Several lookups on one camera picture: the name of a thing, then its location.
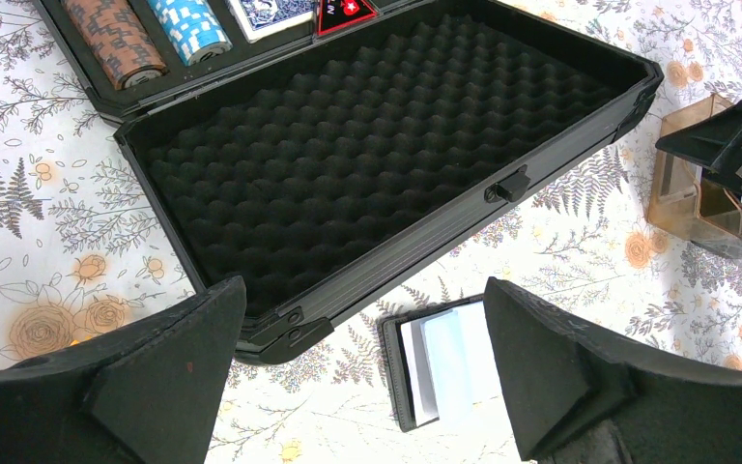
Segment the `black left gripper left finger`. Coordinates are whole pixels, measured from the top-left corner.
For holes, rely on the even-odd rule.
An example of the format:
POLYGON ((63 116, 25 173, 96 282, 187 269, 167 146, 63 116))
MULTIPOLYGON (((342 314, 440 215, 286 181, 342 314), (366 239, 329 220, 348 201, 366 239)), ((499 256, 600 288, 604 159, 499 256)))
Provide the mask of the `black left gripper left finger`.
POLYGON ((0 370, 0 463, 201 463, 246 307, 238 277, 0 370))

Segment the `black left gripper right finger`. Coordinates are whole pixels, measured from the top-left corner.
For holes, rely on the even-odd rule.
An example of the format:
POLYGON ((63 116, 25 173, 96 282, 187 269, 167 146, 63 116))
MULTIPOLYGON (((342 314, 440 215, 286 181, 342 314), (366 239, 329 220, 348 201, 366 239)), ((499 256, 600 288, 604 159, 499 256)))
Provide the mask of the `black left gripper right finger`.
POLYGON ((653 348, 490 278, 487 327, 521 458, 742 463, 742 371, 653 348))

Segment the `black card holder wallet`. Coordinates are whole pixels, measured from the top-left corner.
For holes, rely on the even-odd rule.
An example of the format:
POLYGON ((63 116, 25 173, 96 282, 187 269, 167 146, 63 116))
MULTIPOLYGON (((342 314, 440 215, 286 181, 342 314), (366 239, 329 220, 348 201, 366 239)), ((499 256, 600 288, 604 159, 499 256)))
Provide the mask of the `black card holder wallet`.
POLYGON ((484 297, 388 315, 377 323, 393 414, 408 433, 455 426, 501 397, 484 297))

